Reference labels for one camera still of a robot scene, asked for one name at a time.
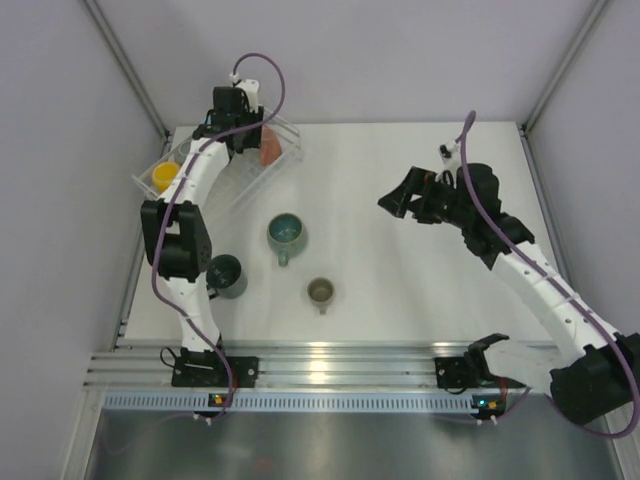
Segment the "teal speckled ceramic mug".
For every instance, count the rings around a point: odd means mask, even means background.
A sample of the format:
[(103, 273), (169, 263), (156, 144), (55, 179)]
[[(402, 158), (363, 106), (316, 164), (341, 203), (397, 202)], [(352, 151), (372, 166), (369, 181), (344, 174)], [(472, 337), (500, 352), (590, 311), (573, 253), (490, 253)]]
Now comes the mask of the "teal speckled ceramic mug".
[(267, 226), (267, 242), (276, 255), (278, 266), (287, 267), (307, 246), (307, 229), (293, 213), (273, 217)]

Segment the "small grey beige cup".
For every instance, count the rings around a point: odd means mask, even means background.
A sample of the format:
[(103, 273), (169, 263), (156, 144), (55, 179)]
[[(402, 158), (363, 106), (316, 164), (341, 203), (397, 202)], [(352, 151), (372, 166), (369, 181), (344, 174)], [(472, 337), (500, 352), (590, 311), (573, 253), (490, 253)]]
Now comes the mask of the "small grey beige cup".
[(335, 287), (331, 280), (325, 277), (312, 279), (307, 285), (307, 296), (311, 304), (321, 315), (325, 315), (335, 295)]

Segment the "small pink cup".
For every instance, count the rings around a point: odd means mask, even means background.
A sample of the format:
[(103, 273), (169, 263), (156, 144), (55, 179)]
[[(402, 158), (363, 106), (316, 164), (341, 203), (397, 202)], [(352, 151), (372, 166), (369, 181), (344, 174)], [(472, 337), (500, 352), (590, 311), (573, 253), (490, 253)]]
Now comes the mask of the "small pink cup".
[(282, 147), (277, 134), (269, 127), (263, 126), (260, 145), (260, 164), (268, 167), (282, 154)]

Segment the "dark green mug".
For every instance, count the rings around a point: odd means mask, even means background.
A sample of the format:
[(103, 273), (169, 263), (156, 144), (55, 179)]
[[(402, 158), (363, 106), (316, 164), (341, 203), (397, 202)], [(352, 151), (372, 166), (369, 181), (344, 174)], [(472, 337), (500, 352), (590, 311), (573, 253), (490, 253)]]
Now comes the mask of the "dark green mug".
[(239, 259), (230, 254), (213, 257), (206, 271), (209, 299), (236, 299), (248, 286), (245, 271)]

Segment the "yellow enamel mug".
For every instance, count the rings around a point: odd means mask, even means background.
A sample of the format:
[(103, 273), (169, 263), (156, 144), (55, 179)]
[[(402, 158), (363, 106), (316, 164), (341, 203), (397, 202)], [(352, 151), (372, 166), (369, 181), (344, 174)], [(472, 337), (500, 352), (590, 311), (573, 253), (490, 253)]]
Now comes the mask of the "yellow enamel mug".
[(170, 187), (180, 169), (180, 164), (171, 161), (159, 163), (154, 167), (151, 181), (158, 193), (162, 193)]

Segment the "grey blue glazed mug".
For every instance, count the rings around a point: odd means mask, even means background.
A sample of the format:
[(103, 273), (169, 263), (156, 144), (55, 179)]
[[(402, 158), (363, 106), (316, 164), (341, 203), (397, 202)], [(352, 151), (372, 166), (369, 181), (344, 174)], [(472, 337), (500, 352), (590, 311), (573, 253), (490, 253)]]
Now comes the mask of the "grey blue glazed mug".
[(187, 156), (190, 150), (191, 150), (191, 143), (184, 142), (178, 147), (177, 154), (180, 156)]

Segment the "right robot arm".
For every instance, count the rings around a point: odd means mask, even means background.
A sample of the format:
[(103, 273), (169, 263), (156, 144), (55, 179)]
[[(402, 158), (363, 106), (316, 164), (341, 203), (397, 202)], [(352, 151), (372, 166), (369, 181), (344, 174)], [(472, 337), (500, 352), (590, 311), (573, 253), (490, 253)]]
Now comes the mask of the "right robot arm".
[(486, 336), (464, 354), (474, 384), (505, 378), (532, 387), (578, 425), (639, 404), (638, 335), (618, 332), (571, 290), (534, 235), (503, 211), (489, 166), (472, 163), (455, 173), (413, 167), (377, 203), (396, 218), (459, 228), (467, 249), (517, 294), (558, 350), (552, 356), (505, 334)]

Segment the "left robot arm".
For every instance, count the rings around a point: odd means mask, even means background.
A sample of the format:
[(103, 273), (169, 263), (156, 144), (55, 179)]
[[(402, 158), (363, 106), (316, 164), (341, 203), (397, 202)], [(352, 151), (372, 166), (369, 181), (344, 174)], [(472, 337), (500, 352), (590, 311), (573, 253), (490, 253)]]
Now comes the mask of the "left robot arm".
[(234, 385), (210, 309), (206, 272), (212, 243), (202, 206), (233, 156), (261, 145), (264, 108), (258, 91), (255, 80), (215, 88), (213, 107), (193, 132), (176, 177), (140, 208), (153, 293), (177, 312), (182, 329), (172, 365), (174, 387)]

